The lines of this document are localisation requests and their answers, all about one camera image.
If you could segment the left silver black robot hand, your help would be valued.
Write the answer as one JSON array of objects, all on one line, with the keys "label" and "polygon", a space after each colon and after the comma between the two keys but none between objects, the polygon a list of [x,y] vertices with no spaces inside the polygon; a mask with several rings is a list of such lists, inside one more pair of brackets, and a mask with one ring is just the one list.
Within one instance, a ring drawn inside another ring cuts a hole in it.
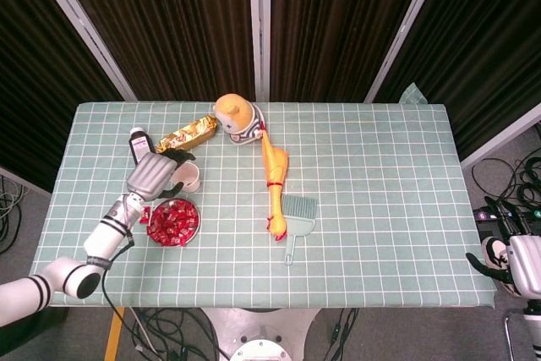
[{"label": "left silver black robot hand", "polygon": [[128,177],[128,192],[137,194],[143,201],[171,199],[184,186],[184,182],[179,181],[172,189],[165,190],[172,175],[186,161],[195,160],[196,157],[185,150],[168,149],[162,153],[149,152],[144,155]]}]

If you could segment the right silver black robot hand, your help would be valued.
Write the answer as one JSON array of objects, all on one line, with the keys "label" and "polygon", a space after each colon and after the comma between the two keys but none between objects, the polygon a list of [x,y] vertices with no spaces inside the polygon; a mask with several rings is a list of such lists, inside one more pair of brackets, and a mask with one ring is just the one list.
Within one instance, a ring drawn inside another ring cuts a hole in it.
[{"label": "right silver black robot hand", "polygon": [[495,200],[489,196],[484,199],[496,216],[501,238],[484,239],[484,261],[467,253],[468,262],[480,274],[507,286],[509,293],[539,300],[540,235],[508,200]]}]

